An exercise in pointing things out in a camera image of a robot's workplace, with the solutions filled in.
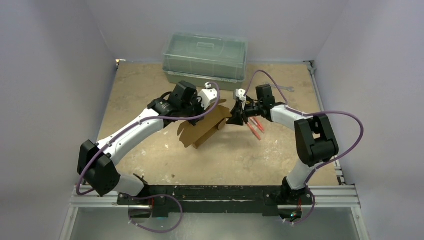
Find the red pen with label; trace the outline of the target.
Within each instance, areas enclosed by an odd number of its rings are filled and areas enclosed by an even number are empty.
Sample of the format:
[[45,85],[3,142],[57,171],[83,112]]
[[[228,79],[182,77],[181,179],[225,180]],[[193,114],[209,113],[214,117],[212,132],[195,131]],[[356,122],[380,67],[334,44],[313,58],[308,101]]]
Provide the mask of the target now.
[[246,124],[247,126],[248,126],[248,128],[250,129],[250,131],[253,133],[253,135],[259,140],[259,141],[261,141],[262,140],[262,138],[261,138],[261,136],[259,135],[259,133],[256,131],[256,129],[250,124],[250,123],[247,123]]

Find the brown cardboard box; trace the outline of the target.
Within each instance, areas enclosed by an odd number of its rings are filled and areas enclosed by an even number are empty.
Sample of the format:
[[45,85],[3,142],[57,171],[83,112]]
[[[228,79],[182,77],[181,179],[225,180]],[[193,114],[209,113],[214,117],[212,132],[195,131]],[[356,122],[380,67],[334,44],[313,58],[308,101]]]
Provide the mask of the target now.
[[188,121],[184,121],[179,125],[177,135],[185,148],[192,146],[198,149],[227,125],[226,121],[232,114],[228,107],[222,105],[226,101],[226,99],[221,99],[218,106],[207,114],[203,120],[197,122],[196,125],[192,125]]

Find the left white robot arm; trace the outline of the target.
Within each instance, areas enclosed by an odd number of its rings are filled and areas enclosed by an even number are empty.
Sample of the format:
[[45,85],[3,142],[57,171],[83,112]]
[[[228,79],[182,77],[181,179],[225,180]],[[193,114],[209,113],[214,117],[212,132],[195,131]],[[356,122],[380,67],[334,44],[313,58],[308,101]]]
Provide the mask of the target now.
[[80,146],[77,195],[96,192],[104,196],[112,191],[129,195],[138,205],[149,199],[148,183],[142,177],[117,170],[118,163],[142,141],[177,121],[196,124],[210,113],[220,99],[219,87],[207,82],[204,89],[180,81],[173,91],[152,100],[130,123],[98,142],[86,140]]

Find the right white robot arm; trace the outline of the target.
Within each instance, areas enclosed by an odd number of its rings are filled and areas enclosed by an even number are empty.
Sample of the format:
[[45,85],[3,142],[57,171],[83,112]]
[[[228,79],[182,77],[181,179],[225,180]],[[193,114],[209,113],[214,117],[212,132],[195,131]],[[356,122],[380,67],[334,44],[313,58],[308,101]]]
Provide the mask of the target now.
[[257,86],[255,90],[257,99],[248,97],[244,89],[234,91],[235,105],[226,123],[243,126],[249,118],[260,116],[294,131],[298,161],[283,178],[280,190],[269,195],[277,204],[294,205],[306,194],[307,184],[316,168],[339,153],[338,142],[325,114],[307,116],[283,102],[276,102],[269,85]]

